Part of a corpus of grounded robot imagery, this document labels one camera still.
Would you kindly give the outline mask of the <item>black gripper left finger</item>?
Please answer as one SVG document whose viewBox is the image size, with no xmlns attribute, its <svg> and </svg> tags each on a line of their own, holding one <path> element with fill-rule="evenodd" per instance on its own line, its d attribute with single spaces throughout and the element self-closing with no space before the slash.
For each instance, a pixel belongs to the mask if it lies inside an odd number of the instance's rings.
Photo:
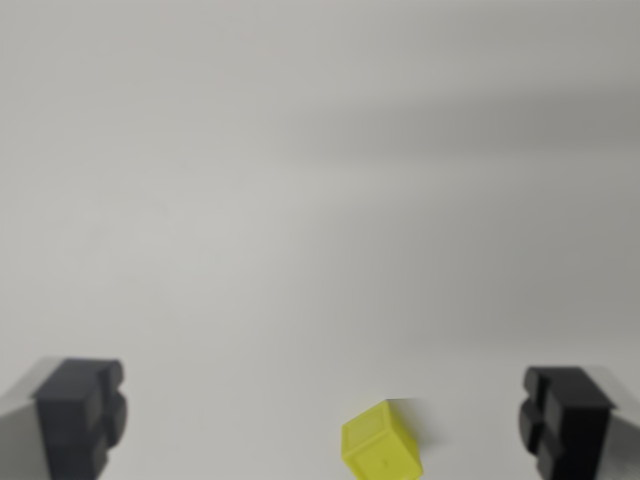
<svg viewBox="0 0 640 480">
<path fill-rule="evenodd" d="M 1 394 L 3 479 L 97 479 L 121 441 L 117 359 L 44 357 Z"/>
</svg>

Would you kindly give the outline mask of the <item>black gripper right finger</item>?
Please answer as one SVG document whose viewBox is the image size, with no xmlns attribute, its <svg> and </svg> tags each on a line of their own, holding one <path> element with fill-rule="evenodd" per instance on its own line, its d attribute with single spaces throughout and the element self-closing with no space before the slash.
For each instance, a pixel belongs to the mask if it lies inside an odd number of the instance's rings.
<svg viewBox="0 0 640 480">
<path fill-rule="evenodd" d="M 518 428 L 545 480 L 638 480 L 639 397 L 604 367 L 530 366 Z"/>
</svg>

